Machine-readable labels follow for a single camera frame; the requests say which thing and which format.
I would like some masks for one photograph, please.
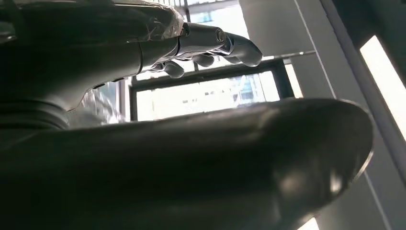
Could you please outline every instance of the robotic finger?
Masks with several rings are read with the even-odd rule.
[[[213,56],[222,56],[233,64],[242,62],[250,67],[261,62],[261,51],[242,36],[194,23],[184,23],[183,31],[184,34],[178,37],[177,47],[155,63],[156,66],[151,69],[153,72],[164,71],[161,64],[166,65],[165,62],[172,59],[191,60],[203,67],[214,63]]]

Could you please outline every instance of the glass pane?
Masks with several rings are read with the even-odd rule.
[[[216,1],[224,1],[224,0],[188,0],[188,5],[195,5],[195,4],[202,4],[208,2],[216,2]]]
[[[204,113],[277,100],[279,97],[272,73],[264,72],[139,92],[138,120]]]
[[[191,15],[192,23],[199,23],[210,26],[218,26],[224,31],[248,38],[248,31],[240,5],[235,5],[214,11],[208,11]],[[215,62],[209,67],[199,69],[211,69],[226,65],[232,65],[221,57],[215,57]]]
[[[87,92],[79,106],[67,113],[70,128],[97,127],[124,122],[124,118],[118,112],[117,89],[117,82],[109,82]]]

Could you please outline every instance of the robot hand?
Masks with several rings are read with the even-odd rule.
[[[257,66],[262,59],[261,51],[250,40],[226,33],[218,27],[184,23],[182,35],[173,40],[167,42],[178,44],[171,52],[156,61],[149,71],[164,71],[172,78],[180,78],[184,70],[172,61],[173,59],[191,60],[203,67],[214,63],[213,56],[222,56],[233,64],[242,62],[250,67]]]
[[[184,70],[174,59],[207,67],[213,56],[248,66],[262,58],[251,41],[218,27],[184,23],[173,9],[150,2],[6,2],[0,9],[0,30],[7,35],[0,36],[0,98],[7,103],[69,111],[89,89],[109,81],[145,71],[179,78]]]

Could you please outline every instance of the wall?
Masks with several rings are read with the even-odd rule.
[[[240,4],[249,37],[265,56],[316,51],[292,58],[304,97],[348,99],[369,109],[319,0],[240,0]],[[317,216],[321,230],[406,228],[405,187],[379,130],[374,141],[374,157],[364,176]]]

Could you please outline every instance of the window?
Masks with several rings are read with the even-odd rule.
[[[163,119],[279,100],[275,86],[267,89],[274,91],[273,95],[265,96],[260,75],[272,78],[272,73],[267,71],[260,74],[138,92],[138,120]]]
[[[85,94],[80,105],[67,113],[71,128],[96,127],[124,122],[119,113],[118,83],[108,82]]]
[[[404,138],[406,138],[406,89],[396,73],[378,38],[374,36],[362,48],[361,54],[373,79]]]

